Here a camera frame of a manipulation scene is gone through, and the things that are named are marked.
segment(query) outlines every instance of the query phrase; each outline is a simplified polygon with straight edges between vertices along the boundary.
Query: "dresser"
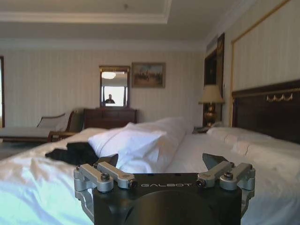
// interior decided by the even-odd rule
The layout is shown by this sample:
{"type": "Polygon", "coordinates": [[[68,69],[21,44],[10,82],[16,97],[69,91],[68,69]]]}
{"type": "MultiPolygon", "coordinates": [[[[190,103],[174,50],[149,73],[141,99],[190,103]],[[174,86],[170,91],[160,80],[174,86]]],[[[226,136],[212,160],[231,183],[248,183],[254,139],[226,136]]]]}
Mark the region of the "dresser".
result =
{"type": "Polygon", "coordinates": [[[138,110],[131,108],[84,109],[84,128],[121,128],[138,123],[138,110]]]}

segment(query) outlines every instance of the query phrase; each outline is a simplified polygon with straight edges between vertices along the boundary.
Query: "chaise lounge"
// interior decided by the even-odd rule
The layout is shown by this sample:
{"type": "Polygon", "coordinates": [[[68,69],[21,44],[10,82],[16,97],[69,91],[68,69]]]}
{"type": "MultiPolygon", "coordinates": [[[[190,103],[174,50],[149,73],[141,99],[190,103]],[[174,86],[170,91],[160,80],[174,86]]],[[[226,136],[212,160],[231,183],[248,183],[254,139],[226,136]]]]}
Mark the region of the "chaise lounge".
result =
{"type": "Polygon", "coordinates": [[[43,116],[37,127],[5,127],[0,138],[5,142],[47,142],[50,133],[80,132],[83,110],[73,110],[59,116],[43,116]]]}

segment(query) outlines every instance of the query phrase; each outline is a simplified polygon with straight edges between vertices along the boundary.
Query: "mirror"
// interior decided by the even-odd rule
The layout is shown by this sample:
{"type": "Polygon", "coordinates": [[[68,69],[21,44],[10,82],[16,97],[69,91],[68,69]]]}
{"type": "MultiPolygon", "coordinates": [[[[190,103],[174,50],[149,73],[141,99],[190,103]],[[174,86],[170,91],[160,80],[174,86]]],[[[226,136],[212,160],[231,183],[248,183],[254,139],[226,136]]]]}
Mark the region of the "mirror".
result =
{"type": "Polygon", "coordinates": [[[129,107],[130,67],[100,66],[100,106],[129,107]]]}

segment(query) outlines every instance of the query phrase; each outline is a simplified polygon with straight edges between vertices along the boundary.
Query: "headboard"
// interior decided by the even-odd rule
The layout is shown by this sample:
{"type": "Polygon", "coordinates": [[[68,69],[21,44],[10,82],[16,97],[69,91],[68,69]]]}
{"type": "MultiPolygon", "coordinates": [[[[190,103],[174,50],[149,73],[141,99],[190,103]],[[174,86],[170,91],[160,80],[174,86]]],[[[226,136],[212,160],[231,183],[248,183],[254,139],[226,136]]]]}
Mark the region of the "headboard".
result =
{"type": "Polygon", "coordinates": [[[232,126],[300,143],[300,80],[232,92],[232,126]]]}

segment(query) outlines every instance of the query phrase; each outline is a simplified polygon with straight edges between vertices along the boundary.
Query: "table lamp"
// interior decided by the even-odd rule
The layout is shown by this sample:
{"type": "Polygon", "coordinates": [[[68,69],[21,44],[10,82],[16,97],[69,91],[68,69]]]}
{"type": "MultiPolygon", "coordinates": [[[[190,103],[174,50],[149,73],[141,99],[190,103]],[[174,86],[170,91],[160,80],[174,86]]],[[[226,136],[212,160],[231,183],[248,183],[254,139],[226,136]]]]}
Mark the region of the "table lamp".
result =
{"type": "Polygon", "coordinates": [[[211,127],[214,124],[217,114],[215,112],[216,103],[224,103],[221,97],[218,85],[205,85],[204,92],[199,104],[209,103],[207,112],[204,113],[204,118],[208,122],[207,126],[211,127]]]}

